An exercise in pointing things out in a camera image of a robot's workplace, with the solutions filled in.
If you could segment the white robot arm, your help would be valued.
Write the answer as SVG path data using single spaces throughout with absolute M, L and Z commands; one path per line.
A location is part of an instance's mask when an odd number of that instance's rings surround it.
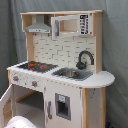
M 22 116 L 15 116 L 9 120 L 5 128 L 37 128 L 27 118 Z

